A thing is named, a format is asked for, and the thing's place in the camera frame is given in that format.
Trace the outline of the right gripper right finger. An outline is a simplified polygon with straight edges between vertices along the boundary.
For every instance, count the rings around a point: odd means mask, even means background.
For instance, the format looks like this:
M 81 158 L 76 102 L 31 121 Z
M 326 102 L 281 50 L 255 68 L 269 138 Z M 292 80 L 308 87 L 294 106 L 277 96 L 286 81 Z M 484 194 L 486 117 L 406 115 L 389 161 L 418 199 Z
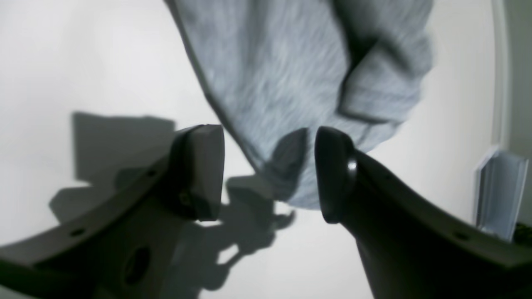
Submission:
M 334 127 L 314 157 L 324 220 L 355 238 L 375 299 L 530 299 L 530 248 L 434 206 Z

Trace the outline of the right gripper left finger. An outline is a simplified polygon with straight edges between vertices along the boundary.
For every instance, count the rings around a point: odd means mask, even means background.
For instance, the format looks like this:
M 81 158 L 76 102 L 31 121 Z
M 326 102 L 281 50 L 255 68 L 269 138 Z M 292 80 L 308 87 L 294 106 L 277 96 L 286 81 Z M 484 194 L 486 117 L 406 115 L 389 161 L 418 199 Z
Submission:
M 40 299 L 156 299 L 189 221 L 218 219 L 224 129 L 179 130 L 169 153 L 93 210 L 1 247 L 1 285 Z

